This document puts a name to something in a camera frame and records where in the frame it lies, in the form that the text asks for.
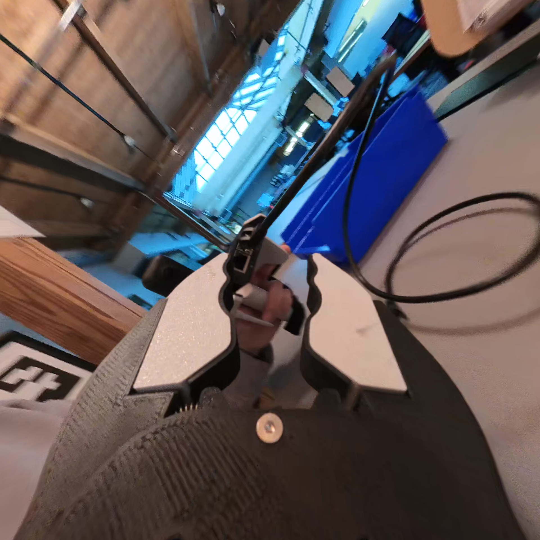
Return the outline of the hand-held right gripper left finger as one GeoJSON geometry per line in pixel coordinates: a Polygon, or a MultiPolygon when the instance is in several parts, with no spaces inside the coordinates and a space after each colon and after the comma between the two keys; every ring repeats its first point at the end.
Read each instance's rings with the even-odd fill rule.
{"type": "Polygon", "coordinates": [[[240,370],[227,254],[182,281],[167,297],[132,390],[183,390],[199,395],[225,389],[240,370]]]}

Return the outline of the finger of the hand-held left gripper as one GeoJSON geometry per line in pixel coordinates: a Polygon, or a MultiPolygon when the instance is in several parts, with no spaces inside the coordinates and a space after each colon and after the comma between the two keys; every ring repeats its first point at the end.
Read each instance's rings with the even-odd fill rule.
{"type": "Polygon", "coordinates": [[[272,276],[288,260],[290,251],[269,238],[263,238],[252,248],[252,275],[272,276]]]}
{"type": "Polygon", "coordinates": [[[252,312],[263,314],[266,307],[268,293],[251,283],[238,288],[232,295],[232,316],[235,319],[253,323],[258,326],[272,328],[272,322],[254,316],[252,312]]]}

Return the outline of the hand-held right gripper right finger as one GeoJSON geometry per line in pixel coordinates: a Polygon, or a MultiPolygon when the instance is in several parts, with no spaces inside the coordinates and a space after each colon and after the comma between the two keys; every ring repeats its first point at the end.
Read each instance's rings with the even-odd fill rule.
{"type": "Polygon", "coordinates": [[[307,262],[300,370],[316,391],[405,395],[408,388],[370,294],[320,254],[307,262]]]}

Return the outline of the black network adapter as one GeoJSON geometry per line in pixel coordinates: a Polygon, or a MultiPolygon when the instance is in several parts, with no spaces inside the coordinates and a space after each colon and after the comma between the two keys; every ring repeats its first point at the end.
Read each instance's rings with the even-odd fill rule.
{"type": "Polygon", "coordinates": [[[231,299],[234,292],[248,284],[255,272],[262,249],[262,239],[256,239],[260,224],[245,224],[228,248],[224,265],[226,284],[224,298],[231,299]]]}

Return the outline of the person's left forearm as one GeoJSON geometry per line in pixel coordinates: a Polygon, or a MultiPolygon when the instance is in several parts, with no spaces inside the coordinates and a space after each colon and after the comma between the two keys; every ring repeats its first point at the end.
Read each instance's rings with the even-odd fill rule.
{"type": "Polygon", "coordinates": [[[111,354],[73,401],[1,401],[1,539],[14,539],[37,492],[64,513],[120,447],[171,414],[171,392],[130,395],[138,364],[111,354]]]}

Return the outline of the blue plastic bin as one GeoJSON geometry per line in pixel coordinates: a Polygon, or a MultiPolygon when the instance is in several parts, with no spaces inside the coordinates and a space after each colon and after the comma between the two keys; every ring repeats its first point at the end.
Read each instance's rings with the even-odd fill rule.
{"type": "MultiPolygon", "coordinates": [[[[355,174],[347,218],[355,262],[370,250],[395,212],[442,151],[447,136],[434,118],[418,85],[408,90],[377,119],[355,174]]],[[[359,141],[321,181],[308,230],[297,256],[320,253],[345,264],[342,214],[359,141]]]]}
{"type": "Polygon", "coordinates": [[[324,253],[328,247],[323,245],[320,234],[314,232],[314,218],[337,190],[342,175],[350,172],[355,155],[359,149],[362,132],[338,154],[321,166],[301,189],[290,206],[293,206],[292,219],[280,233],[280,237],[292,253],[306,260],[314,253],[324,253]]]}

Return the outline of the large skylight window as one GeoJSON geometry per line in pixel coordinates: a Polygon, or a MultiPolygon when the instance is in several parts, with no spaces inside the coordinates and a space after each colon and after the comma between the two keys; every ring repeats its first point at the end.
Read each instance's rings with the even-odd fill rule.
{"type": "Polygon", "coordinates": [[[283,53],[269,67],[251,69],[176,174],[171,194],[195,208],[195,200],[253,123],[279,81],[283,53]]]}

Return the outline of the desk divider rail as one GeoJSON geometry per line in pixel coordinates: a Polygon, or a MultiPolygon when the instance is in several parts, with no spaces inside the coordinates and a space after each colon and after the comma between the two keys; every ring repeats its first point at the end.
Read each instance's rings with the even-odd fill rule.
{"type": "Polygon", "coordinates": [[[539,20],[429,99],[437,122],[452,116],[539,65],[539,20]]]}

